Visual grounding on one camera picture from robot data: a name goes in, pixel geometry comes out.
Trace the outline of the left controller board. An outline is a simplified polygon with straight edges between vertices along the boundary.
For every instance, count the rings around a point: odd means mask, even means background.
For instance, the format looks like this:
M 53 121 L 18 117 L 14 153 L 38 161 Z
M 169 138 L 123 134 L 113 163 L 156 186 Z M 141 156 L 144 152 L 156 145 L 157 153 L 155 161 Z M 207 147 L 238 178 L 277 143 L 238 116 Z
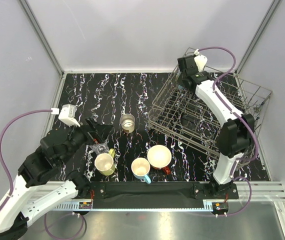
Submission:
M 80 210 L 88 210 L 92 209 L 93 202 L 92 201 L 80 201 L 78 204 L 78 208 Z

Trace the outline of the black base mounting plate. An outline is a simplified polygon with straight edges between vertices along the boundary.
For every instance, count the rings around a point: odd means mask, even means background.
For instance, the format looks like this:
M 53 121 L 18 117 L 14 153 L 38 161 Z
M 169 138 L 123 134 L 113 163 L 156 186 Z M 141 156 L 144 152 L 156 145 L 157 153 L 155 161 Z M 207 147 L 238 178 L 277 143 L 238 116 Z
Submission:
M 207 182 L 165 181 L 151 184 L 130 182 L 92 182 L 93 209 L 190 209 L 204 207 L 204 200 L 215 202 L 238 200 L 239 194 L 233 183 L 226 193 L 213 194 Z

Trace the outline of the red mug white inside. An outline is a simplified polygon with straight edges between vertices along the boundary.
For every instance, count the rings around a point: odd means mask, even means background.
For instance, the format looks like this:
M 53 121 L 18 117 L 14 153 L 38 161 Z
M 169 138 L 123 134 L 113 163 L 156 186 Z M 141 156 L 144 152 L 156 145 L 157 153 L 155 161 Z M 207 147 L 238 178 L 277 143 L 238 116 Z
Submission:
M 171 174 L 169 164 L 172 161 L 172 153 L 166 146 L 152 146 L 147 152 L 147 160 L 154 169 L 163 170 L 166 175 Z

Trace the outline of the light blue mug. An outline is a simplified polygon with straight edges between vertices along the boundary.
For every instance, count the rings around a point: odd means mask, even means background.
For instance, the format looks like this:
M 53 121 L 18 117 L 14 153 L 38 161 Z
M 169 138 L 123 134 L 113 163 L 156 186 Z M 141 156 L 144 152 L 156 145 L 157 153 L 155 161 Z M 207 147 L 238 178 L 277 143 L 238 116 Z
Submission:
M 151 179 L 149 177 L 149 172 L 151 169 L 151 165 L 149 161 L 145 158 L 139 157 L 136 158 L 131 163 L 131 171 L 133 175 L 141 181 L 144 181 L 147 184 L 151 184 Z

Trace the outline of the beige cup with brown band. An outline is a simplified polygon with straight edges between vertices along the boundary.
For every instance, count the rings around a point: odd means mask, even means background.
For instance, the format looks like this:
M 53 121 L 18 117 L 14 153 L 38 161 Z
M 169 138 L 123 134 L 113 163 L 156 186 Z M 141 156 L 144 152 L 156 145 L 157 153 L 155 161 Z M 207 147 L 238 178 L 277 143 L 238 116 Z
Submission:
M 132 133 L 135 130 L 135 117 L 131 114 L 123 114 L 120 117 L 120 125 L 125 133 Z

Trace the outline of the controller board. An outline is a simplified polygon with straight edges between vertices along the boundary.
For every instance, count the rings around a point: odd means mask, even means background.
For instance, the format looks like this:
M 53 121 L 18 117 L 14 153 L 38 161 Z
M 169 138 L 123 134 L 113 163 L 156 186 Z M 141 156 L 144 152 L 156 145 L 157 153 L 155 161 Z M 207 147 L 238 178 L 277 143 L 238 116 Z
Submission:
M 88 210 L 92 209 L 93 202 L 92 201 L 80 201 L 78 204 L 78 208 L 80 210 Z
M 229 203 L 228 202 L 215 202 L 213 204 L 213 211 L 216 214 L 224 214 L 229 211 Z

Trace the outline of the yellow-green mug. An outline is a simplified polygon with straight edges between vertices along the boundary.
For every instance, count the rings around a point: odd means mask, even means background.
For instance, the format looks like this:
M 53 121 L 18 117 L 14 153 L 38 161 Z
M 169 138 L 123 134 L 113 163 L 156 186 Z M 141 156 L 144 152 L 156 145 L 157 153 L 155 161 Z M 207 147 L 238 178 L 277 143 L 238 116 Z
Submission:
M 94 166 L 104 176 L 112 175 L 116 170 L 114 157 L 116 152 L 111 148 L 108 153 L 99 154 L 94 160 Z

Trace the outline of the right controller board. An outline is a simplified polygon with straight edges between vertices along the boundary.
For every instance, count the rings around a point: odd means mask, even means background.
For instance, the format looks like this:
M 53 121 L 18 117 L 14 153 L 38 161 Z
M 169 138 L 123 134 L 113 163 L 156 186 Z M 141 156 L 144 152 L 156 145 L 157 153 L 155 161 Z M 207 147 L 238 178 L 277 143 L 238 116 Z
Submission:
M 215 202 L 213 204 L 213 211 L 216 214 L 224 214 L 229 211 L 229 203 L 228 202 Z

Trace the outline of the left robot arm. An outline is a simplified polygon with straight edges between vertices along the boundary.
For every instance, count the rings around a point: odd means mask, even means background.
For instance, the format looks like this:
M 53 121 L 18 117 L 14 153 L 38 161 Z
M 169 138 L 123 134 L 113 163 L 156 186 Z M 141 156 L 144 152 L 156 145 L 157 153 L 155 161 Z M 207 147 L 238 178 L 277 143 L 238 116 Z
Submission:
M 74 170 L 59 187 L 38 200 L 31 200 L 83 145 L 103 144 L 114 128 L 90 117 L 85 121 L 80 126 L 51 129 L 35 152 L 26 157 L 12 188 L 0 201 L 0 240 L 18 240 L 36 220 L 60 203 L 84 199 L 90 194 L 90 181 Z

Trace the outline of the clear drinking glass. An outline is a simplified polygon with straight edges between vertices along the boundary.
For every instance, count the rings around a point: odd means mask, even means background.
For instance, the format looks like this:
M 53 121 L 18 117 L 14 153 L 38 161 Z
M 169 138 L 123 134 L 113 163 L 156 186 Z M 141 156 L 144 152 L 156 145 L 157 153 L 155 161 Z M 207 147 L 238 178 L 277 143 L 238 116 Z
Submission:
M 97 154 L 103 154 L 103 153 L 108 153 L 109 148 L 106 143 L 99 143 L 99 144 L 94 144 L 91 146 L 91 149 Z

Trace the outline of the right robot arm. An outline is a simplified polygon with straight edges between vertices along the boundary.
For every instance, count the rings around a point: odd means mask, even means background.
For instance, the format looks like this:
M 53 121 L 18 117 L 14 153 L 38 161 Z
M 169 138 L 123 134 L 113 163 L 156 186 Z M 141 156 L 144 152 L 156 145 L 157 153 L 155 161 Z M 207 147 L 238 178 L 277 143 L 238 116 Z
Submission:
M 221 126 L 216 142 L 219 159 L 207 188 L 213 198 L 220 199 L 231 188 L 238 163 L 255 140 L 255 119 L 237 109 L 218 89 L 204 70 L 207 60 L 203 55 L 187 55 L 177 62 L 182 85 L 208 106 Z

